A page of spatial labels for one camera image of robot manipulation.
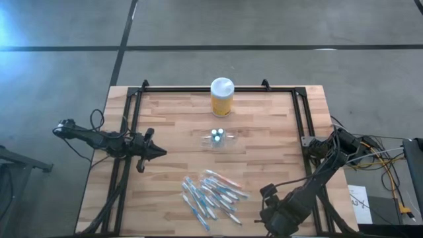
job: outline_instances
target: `cable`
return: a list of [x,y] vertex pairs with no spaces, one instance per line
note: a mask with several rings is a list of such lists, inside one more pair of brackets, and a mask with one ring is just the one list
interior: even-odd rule
[[385,171],[385,172],[382,174],[382,176],[381,176],[382,185],[383,185],[383,187],[384,187],[386,190],[388,190],[388,191],[391,191],[391,190],[389,190],[389,189],[386,187],[385,182],[384,182],[384,180],[383,180],[383,177],[387,174],[387,172],[388,172],[388,171],[390,171],[390,170],[391,170],[391,168],[393,168],[393,169],[394,169],[394,173],[395,173],[395,176],[396,176],[397,181],[398,181],[398,183],[396,183],[396,182],[395,182],[395,180],[394,180],[394,183],[395,183],[395,186],[397,187],[397,189],[398,189],[398,187],[399,187],[399,185],[400,185],[400,180],[399,180],[399,176],[398,176],[397,170],[395,169],[395,166],[391,165],[391,166],[388,168],[388,170],[387,170],[387,171]]
[[315,174],[315,175],[308,175],[308,176],[303,177],[303,178],[299,178],[299,179],[295,179],[295,180],[291,180],[291,181],[281,182],[281,183],[275,184],[272,188],[269,188],[269,189],[268,189],[268,190],[267,190],[267,191],[263,194],[263,199],[262,199],[262,210],[264,210],[264,199],[266,198],[267,193],[269,193],[271,189],[273,189],[273,188],[277,188],[277,187],[282,186],[282,185],[287,185],[287,184],[291,184],[291,183],[295,183],[295,182],[300,182],[300,181],[303,181],[303,180],[306,180],[306,179],[309,179],[309,178],[313,178],[313,177],[315,177],[315,176],[317,176],[317,175],[321,175],[321,174],[326,173],[326,172],[329,172],[329,171],[331,171],[331,170],[332,170],[332,169],[328,169],[328,170],[325,170],[325,171],[319,172],[319,173],[317,173],[317,174]]
[[376,151],[370,146],[370,145],[368,145],[368,144],[366,144],[366,143],[364,143],[364,142],[361,142],[362,143],[362,145],[364,145],[364,146],[366,146],[366,147],[368,147],[368,148],[370,148],[370,150],[371,150],[371,152],[373,152],[375,155],[376,155],[376,157],[377,157],[377,159],[382,163],[382,165],[384,166],[384,168],[386,169],[386,173],[388,173],[388,175],[389,175],[389,180],[391,181],[391,187],[392,187],[392,196],[394,197],[394,198],[397,198],[397,195],[395,194],[395,188],[396,188],[396,184],[394,183],[394,178],[392,177],[392,174],[391,174],[391,172],[390,172],[390,170],[388,169],[388,166],[386,166],[386,164],[384,164],[384,162],[383,162],[383,160],[380,158],[380,156],[379,156],[379,154],[378,153],[376,153]]
[[90,169],[93,169],[94,166],[98,165],[99,163],[103,162],[104,160],[106,160],[107,158],[109,158],[110,156],[107,155],[106,157],[104,157],[103,159],[97,161],[96,163],[94,163],[93,165],[91,165]]
[[358,158],[352,159],[352,160],[350,160],[350,161],[349,161],[349,162],[347,162],[347,163],[351,163],[351,162],[353,162],[353,161],[357,161],[357,160],[359,160],[359,159],[363,159],[363,158],[365,158],[365,157],[369,157],[369,156],[372,156],[372,155],[379,155],[380,153],[384,153],[384,152],[388,152],[388,151],[394,151],[394,150],[399,150],[399,149],[404,149],[404,148],[399,147],[399,148],[394,148],[394,149],[387,149],[387,150],[384,150],[384,151],[378,151],[378,152],[376,152],[376,153],[371,153],[371,154],[368,154],[368,155],[363,155],[363,156],[360,156],[360,157],[358,157]]
[[350,194],[350,196],[353,197],[361,205],[369,208],[370,211],[372,211],[374,214],[376,214],[378,217],[380,217],[383,221],[385,221],[389,225],[392,225],[401,235],[403,235],[404,237],[408,238],[408,235],[406,235],[405,233],[403,233],[400,229],[397,228],[396,225],[392,224],[390,221],[388,221],[387,219],[385,219],[381,214],[377,213],[373,208],[370,208],[369,206],[365,205],[362,201],[358,200],[354,195]]
[[9,203],[6,206],[5,211],[1,214],[0,216],[0,221],[3,219],[3,217],[6,215],[7,210],[9,210],[9,207],[11,206],[11,203],[13,201],[13,198],[15,197],[15,195],[13,194],[13,181],[12,181],[12,173],[11,173],[11,169],[7,166],[7,165],[3,165],[6,169],[7,169],[7,173],[9,174],[9,184],[11,187],[11,199],[9,200]]
[[67,142],[67,140],[66,139],[63,139],[62,138],[62,140],[67,144],[67,146],[69,146],[69,148],[71,148],[78,156],[80,156],[81,158],[83,158],[83,159],[86,159],[89,163],[91,163],[91,160],[90,159],[88,159],[87,157],[85,157],[85,156],[83,156],[83,155],[81,155],[75,148],[73,148],[72,147],[72,145],[69,143],[69,142]]
[[410,138],[399,138],[395,136],[375,136],[375,135],[364,135],[364,134],[355,134],[355,133],[351,133],[351,134],[355,136],[373,136],[375,138],[386,138],[386,139],[410,139]]
[[[93,116],[94,116],[94,113],[95,112],[100,113],[100,125],[99,126],[94,126]],[[105,134],[101,134],[101,136],[106,137],[108,139],[119,139],[122,136],[125,136],[128,131],[131,132],[131,130],[129,129],[129,126],[128,126],[128,119],[126,119],[125,116],[123,116],[122,118],[123,118],[123,120],[125,122],[125,130],[121,134],[119,134],[117,136],[107,136]],[[78,131],[78,132],[96,132],[96,133],[99,134],[100,133],[100,128],[104,125],[104,114],[102,113],[102,111],[100,111],[99,109],[94,109],[91,112],[91,114],[90,114],[90,125],[91,125],[91,129],[75,129],[75,128],[67,128],[67,129],[68,130]],[[57,129],[62,129],[62,127],[53,128],[53,130],[52,130],[53,134],[54,134],[54,131],[57,130]],[[66,139],[62,138],[62,140],[65,141],[65,143],[67,144],[67,146],[69,146],[78,156],[80,156],[83,159],[88,160],[91,163],[91,160],[89,158],[81,155],[75,148],[72,147],[72,145]]]
[[347,132],[349,132],[344,126],[341,126],[341,125],[338,125],[338,124],[335,124],[335,123],[332,123],[332,125],[337,126],[339,128],[342,128],[342,129],[346,130]]
[[335,120],[336,122],[338,122],[338,124],[340,124],[342,127],[344,127],[344,125],[342,125],[342,123],[341,123],[338,119],[336,119],[334,116],[330,115],[330,117],[331,117],[333,120]]
[[362,163],[362,164],[360,163],[360,165],[353,165],[353,166],[351,166],[351,169],[361,169],[361,170],[364,170],[364,171],[366,171],[366,170],[371,171],[371,170],[376,170],[376,169],[363,169],[360,166],[361,165],[364,165],[364,166],[366,166],[366,165],[381,165],[381,164],[388,165],[389,163],[394,163],[395,161],[403,160],[403,159],[404,159],[404,157],[399,157],[399,158],[396,158],[396,159],[392,159],[392,160],[390,160],[388,162],[374,162],[374,163]]
[[411,197],[410,197],[410,194],[408,193],[408,191],[405,191],[406,193],[407,193],[407,196],[408,196],[408,201],[410,201],[410,203],[411,203],[411,206],[416,210],[416,212],[418,213],[418,215],[422,215],[421,213],[420,213],[420,210],[419,209],[417,209],[416,208],[416,206],[412,203],[412,200],[411,200]]
[[335,128],[335,126],[333,126],[333,130],[334,130],[334,145],[336,146],[336,157],[338,157],[339,153],[341,152],[341,143],[339,142],[338,130]]

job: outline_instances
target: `white lid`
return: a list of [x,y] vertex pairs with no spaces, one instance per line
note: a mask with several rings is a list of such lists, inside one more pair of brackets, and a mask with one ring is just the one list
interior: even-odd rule
[[225,98],[233,94],[235,86],[230,79],[220,77],[211,83],[210,89],[213,95]]

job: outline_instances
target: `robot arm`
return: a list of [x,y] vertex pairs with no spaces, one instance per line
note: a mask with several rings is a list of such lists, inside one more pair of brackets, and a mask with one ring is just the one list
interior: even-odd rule
[[138,161],[138,172],[144,172],[144,161],[166,155],[167,152],[156,146],[152,140],[154,129],[148,128],[145,135],[131,133],[128,138],[118,132],[103,132],[93,129],[86,129],[76,125],[72,119],[60,121],[53,129],[54,135],[61,139],[79,139],[85,141],[93,149],[101,149],[115,158],[126,156],[140,156]]
[[298,231],[298,226],[310,215],[316,196],[319,196],[323,186],[345,163],[345,154],[333,154],[323,161],[303,186],[295,188],[283,200],[279,200],[275,195],[277,190],[273,184],[262,188],[260,192],[262,196],[265,195],[268,205],[260,211],[265,228],[271,234],[282,237]]

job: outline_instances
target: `yellow cable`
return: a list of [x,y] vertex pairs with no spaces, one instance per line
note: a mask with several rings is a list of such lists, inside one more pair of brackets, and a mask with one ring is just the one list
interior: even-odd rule
[[[364,146],[366,146],[366,147],[368,147],[370,150],[371,150],[371,152],[373,152],[373,153],[376,153],[376,151],[370,146],[370,145],[368,145],[368,144],[366,144],[366,143],[364,143],[364,142],[361,142],[362,143],[362,145],[364,145]],[[388,169],[388,166],[386,166],[386,164],[388,163],[388,161],[387,162],[384,162],[383,160],[382,160],[382,158],[379,156],[379,154],[376,154],[376,157],[379,159],[379,161],[381,162],[381,164],[384,166],[384,168],[385,168],[385,170],[387,171],[387,174],[388,174],[388,176],[389,176],[389,180],[391,181],[391,187],[392,187],[392,196],[394,197],[394,198],[397,198],[397,195],[395,194],[395,183],[394,183],[394,178],[393,178],[393,176],[392,176],[392,174],[391,174],[391,171]],[[411,212],[411,209],[410,208],[406,208],[406,207],[404,207],[404,204],[400,201],[400,200],[398,200],[398,204],[399,204],[399,210],[400,210],[400,213],[402,213],[402,214],[406,214],[407,212]]]
[[[362,142],[362,145],[368,147],[371,152],[376,153],[376,151],[368,144]],[[381,164],[384,166],[385,170],[387,171],[388,175],[389,175],[389,180],[391,181],[391,186],[392,186],[392,196],[394,198],[397,198],[397,195],[395,194],[395,183],[394,183],[394,178],[392,177],[392,174],[390,172],[390,170],[388,169],[388,166],[386,166],[386,163],[381,159],[381,157],[379,156],[379,154],[376,154],[377,159],[381,162]]]
[[385,164],[385,163],[386,164],[387,163],[395,163],[395,161],[398,161],[400,159],[404,159],[404,157],[399,157],[399,158],[393,159],[393,160],[388,161],[388,162],[360,163],[360,165],[353,165],[350,168],[344,168],[344,169],[360,169],[360,168],[362,168],[362,166],[367,166],[367,165],[380,165],[380,164]]

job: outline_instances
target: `black equipment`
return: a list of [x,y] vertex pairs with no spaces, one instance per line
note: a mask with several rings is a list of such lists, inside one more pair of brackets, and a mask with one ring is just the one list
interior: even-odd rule
[[130,132],[131,138],[118,132],[102,132],[94,129],[86,129],[76,125],[73,119],[60,121],[53,133],[61,139],[80,139],[87,142],[93,149],[101,149],[111,157],[125,158],[140,156],[138,172],[144,172],[145,160],[166,155],[166,151],[156,146],[152,140],[154,129],[148,128],[145,135]]
[[407,158],[410,176],[416,193],[420,214],[423,214],[423,139],[405,139],[403,141],[404,154]]
[[[317,138],[312,138],[309,142],[304,138],[302,140],[304,152],[310,159],[326,159],[307,177],[303,186],[295,188],[283,200],[276,195],[274,184],[260,189],[267,205],[267,208],[260,211],[260,222],[263,222],[265,228],[275,237],[290,236],[298,231],[298,226],[311,214],[317,196],[340,228],[343,237],[374,237],[349,227],[323,194],[323,187],[339,168],[353,157],[358,157],[358,154],[366,153],[360,143],[363,138],[356,138],[346,130],[337,129],[324,141]],[[332,237],[336,234],[323,232],[318,235]]]

